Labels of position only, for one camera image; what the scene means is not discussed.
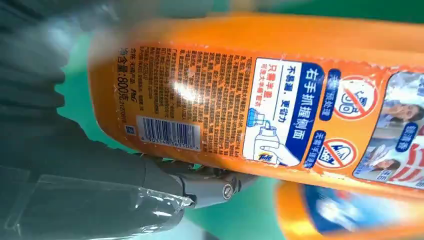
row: prohibition symbol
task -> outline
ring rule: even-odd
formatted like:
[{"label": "prohibition symbol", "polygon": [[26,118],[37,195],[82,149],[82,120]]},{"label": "prohibition symbol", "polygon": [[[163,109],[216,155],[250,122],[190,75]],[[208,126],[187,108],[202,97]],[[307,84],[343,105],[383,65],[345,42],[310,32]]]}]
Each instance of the prohibition symbol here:
[{"label": "prohibition symbol", "polygon": [[356,157],[357,149],[351,142],[333,138],[324,141],[316,163],[323,168],[342,169],[352,164]]},{"label": "prohibition symbol", "polygon": [[346,120],[357,120],[370,114],[377,104],[376,86],[364,76],[347,76],[340,81],[334,112]]}]

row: bottle illustration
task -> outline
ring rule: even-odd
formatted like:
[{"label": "bottle illustration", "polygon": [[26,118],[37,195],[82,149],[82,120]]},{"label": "bottle illustration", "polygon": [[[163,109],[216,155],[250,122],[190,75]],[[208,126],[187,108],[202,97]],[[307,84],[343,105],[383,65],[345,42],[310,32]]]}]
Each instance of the bottle illustration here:
[{"label": "bottle illustration", "polygon": [[280,143],[277,128],[271,126],[270,121],[256,109],[250,108],[247,117],[247,127],[261,126],[258,135],[254,139],[253,156],[254,161],[265,162],[274,165],[296,166],[301,161]]},{"label": "bottle illustration", "polygon": [[270,164],[279,164],[277,156],[273,152],[263,149],[265,146],[277,149],[279,145],[280,139],[277,136],[277,128],[266,122],[265,126],[260,127],[259,134],[254,139],[252,159]]}]

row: blurred orange bottle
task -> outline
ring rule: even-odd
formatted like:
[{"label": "blurred orange bottle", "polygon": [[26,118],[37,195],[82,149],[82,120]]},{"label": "blurred orange bottle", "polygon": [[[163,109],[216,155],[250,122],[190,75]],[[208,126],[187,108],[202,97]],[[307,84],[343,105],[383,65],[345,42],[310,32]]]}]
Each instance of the blurred orange bottle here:
[{"label": "blurred orange bottle", "polygon": [[424,205],[419,200],[282,182],[276,188],[275,207],[288,240],[398,240],[424,234]]}]

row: detergent bottle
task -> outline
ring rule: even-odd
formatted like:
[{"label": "detergent bottle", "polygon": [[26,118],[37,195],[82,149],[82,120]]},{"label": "detergent bottle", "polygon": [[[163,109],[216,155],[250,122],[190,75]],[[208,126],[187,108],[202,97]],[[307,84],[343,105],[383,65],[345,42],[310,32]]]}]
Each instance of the detergent bottle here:
[{"label": "detergent bottle", "polygon": [[424,26],[237,13],[155,20],[115,36],[93,37],[88,72],[98,124],[120,143],[424,198]]},{"label": "detergent bottle", "polygon": [[398,240],[424,234],[420,200],[281,182],[275,209],[288,240]]}]

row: metal screw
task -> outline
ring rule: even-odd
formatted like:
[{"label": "metal screw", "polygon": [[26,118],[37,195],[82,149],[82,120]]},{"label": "metal screw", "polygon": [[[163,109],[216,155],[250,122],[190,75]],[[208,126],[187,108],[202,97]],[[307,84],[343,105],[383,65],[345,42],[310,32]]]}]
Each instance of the metal screw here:
[{"label": "metal screw", "polygon": [[224,185],[224,188],[222,189],[222,196],[225,200],[229,200],[234,194],[234,189],[231,184],[227,183]]}]

